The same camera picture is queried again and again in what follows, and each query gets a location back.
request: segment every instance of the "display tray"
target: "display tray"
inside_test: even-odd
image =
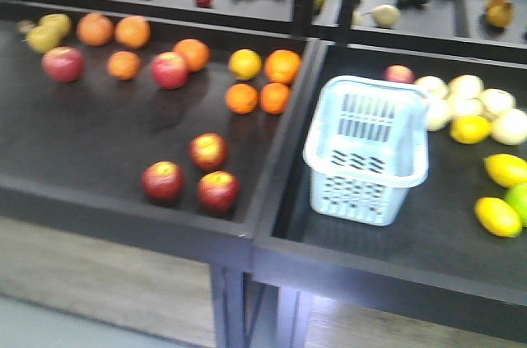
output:
[[[315,83],[303,100],[309,105],[308,117],[329,79],[382,79],[392,64],[412,68],[417,77],[445,81],[465,73],[478,75],[487,88],[507,90],[519,108],[527,107],[522,80],[526,66],[330,44],[319,49],[316,62],[309,77],[300,78]],[[527,144],[505,146],[489,137],[467,146],[452,140],[448,128],[429,132],[427,180],[410,188],[392,225],[376,227],[311,208],[310,168],[302,158],[309,124],[310,118],[290,131],[299,141],[282,151],[291,156],[280,160],[273,172],[280,184],[268,188],[262,210],[254,241],[255,280],[527,341],[524,327],[505,321],[527,313],[527,236],[493,236],[473,211],[479,197],[502,197],[505,192],[487,176],[483,158],[496,153],[525,158]],[[486,309],[486,319],[474,314],[479,306]],[[492,318],[494,324],[489,313],[500,314]]]
[[[380,4],[395,5],[396,0],[361,0],[357,10],[366,15],[361,26],[353,26],[348,41],[525,63],[525,23],[520,19],[525,0],[511,0],[515,19],[505,30],[493,29],[482,19],[485,1],[430,0],[421,8],[401,7],[401,19],[394,28],[381,29],[368,12]]]
[[[64,43],[82,51],[86,70],[79,81],[58,84],[41,69],[41,55],[21,42],[16,22],[49,12],[69,13],[76,22],[86,12],[16,2],[3,2],[1,12],[0,191],[9,200],[1,202],[0,214],[125,242],[155,240],[149,244],[158,250],[180,246],[190,257],[248,262],[249,252],[224,246],[228,239],[251,238],[257,217],[252,207],[254,200],[261,201],[259,182],[271,179],[269,154],[282,140],[278,128],[289,118],[260,108],[246,115],[232,113],[224,95],[237,80],[228,60],[235,50],[246,48],[263,58],[275,49],[303,54],[307,40],[248,31],[242,36],[218,27],[151,19],[152,40],[138,50],[142,68],[134,79],[119,81],[106,71],[108,57],[122,45],[112,41],[91,47],[69,35]],[[121,15],[110,17],[117,21]],[[209,45],[211,60],[183,87],[160,90],[150,61],[185,38]],[[263,73],[250,81],[258,89],[267,82]],[[204,173],[189,157],[189,142],[204,132],[226,139],[229,157],[223,169],[240,180],[236,207],[221,215],[205,211],[197,197]],[[185,174],[184,191],[172,206],[150,203],[142,190],[143,170],[160,160],[174,161]],[[121,230],[114,230],[119,224]],[[164,242],[167,235],[174,241]],[[213,251],[203,253],[209,248]]]

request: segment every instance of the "fake fruit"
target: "fake fruit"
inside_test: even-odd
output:
[[[236,79],[248,81],[262,70],[262,58],[251,49],[236,50],[229,57],[229,70]]]
[[[175,89],[189,79],[189,68],[183,56],[176,52],[158,54],[151,65],[154,80],[161,89]]]
[[[134,78],[141,68],[139,56],[128,50],[115,52],[106,63],[106,71],[112,76],[123,81]]]
[[[225,94],[225,103],[234,113],[248,114],[258,105],[258,91],[246,83],[236,83]]]
[[[292,83],[300,70],[302,59],[297,52],[277,49],[265,59],[263,69],[272,82]]]
[[[174,45],[172,52],[183,56],[190,72],[204,68],[211,57],[211,49],[199,39],[182,39]]]
[[[516,106],[515,97],[500,89],[486,89],[478,95],[478,100],[483,106],[482,116],[489,120],[494,120]]]
[[[90,46],[108,44],[114,38],[114,23],[100,13],[88,13],[77,23],[77,37]]]
[[[464,74],[448,82],[448,87],[451,94],[463,99],[473,99],[482,92],[483,81],[475,75]]]
[[[445,84],[445,81],[433,75],[419,77],[414,82],[414,85],[440,99],[444,99],[448,94],[448,86]]]
[[[219,169],[229,154],[227,142],[215,132],[195,137],[189,144],[190,159],[200,169],[212,172]]]
[[[479,198],[474,211],[479,223],[498,237],[516,237],[521,233],[520,216],[500,198]]]
[[[371,10],[375,23],[382,28],[391,29],[401,17],[401,11],[388,4],[379,5]]]
[[[527,227],[527,182],[518,183],[507,190],[505,201],[520,216],[522,225]]]
[[[115,27],[117,42],[131,49],[139,49],[146,45],[150,34],[150,23],[141,15],[124,17]]]
[[[50,13],[39,19],[39,26],[55,26],[64,38],[72,30],[72,20],[65,13]]]
[[[260,91],[260,107],[268,114],[283,114],[290,96],[289,86],[278,82],[268,83]]]
[[[55,26],[36,26],[26,35],[27,44],[37,53],[46,53],[57,47],[62,40]]]
[[[171,161],[158,161],[144,170],[142,188],[154,202],[171,203],[181,193],[184,173],[179,165]]]
[[[73,82],[84,72],[84,57],[71,46],[58,46],[42,56],[42,68],[57,82]]]
[[[494,27],[507,27],[514,17],[514,5],[505,1],[502,5],[496,5],[487,11],[487,21]]]
[[[527,161],[521,157],[499,153],[486,157],[483,163],[489,177],[504,188],[527,182]]]
[[[483,116],[463,115],[452,120],[450,136],[461,144],[476,144],[491,133],[491,123]]]
[[[395,64],[385,69],[384,79],[391,82],[413,83],[415,76],[410,68]]]
[[[450,105],[445,99],[434,95],[430,96],[430,104],[427,111],[427,130],[435,132],[441,130],[452,119]]]
[[[227,171],[207,174],[198,182],[199,201],[211,212],[229,211],[235,205],[239,192],[238,178]]]
[[[492,121],[491,135],[501,144],[521,144],[527,140],[527,114],[520,109],[509,109]]]

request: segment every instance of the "plastic basket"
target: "plastic basket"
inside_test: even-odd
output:
[[[391,224],[408,189],[427,177],[427,95],[387,81],[341,76],[320,93],[304,145],[312,208]]]

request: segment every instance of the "shelf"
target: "shelf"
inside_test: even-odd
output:
[[[517,319],[527,315],[527,240],[492,236],[473,213],[479,197],[505,192],[487,177],[483,158],[502,152],[525,158],[526,144],[505,146],[488,138],[466,146],[451,140],[448,128],[430,132],[427,180],[409,190],[387,227],[313,211],[310,169],[301,154],[320,88],[332,77],[381,79],[391,64],[445,81],[469,73],[480,76],[486,87],[508,90],[525,108],[521,78],[526,66],[329,43],[315,61],[301,78],[309,89],[301,101],[308,118],[291,128],[299,141],[282,148],[284,156],[273,171],[280,184],[268,187],[265,195],[254,241],[255,280],[526,342]]]

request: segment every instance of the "lemon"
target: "lemon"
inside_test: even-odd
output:
[[[484,159],[485,169],[494,182],[504,188],[527,182],[527,161],[508,153],[497,153]]]
[[[514,209],[495,197],[481,197],[474,208],[479,223],[499,237],[516,237],[523,228],[520,216]]]
[[[262,71],[262,58],[254,50],[239,49],[229,58],[229,69],[236,79],[248,81]]]
[[[483,116],[463,115],[452,121],[450,136],[462,144],[475,144],[487,138],[491,130],[491,123]]]

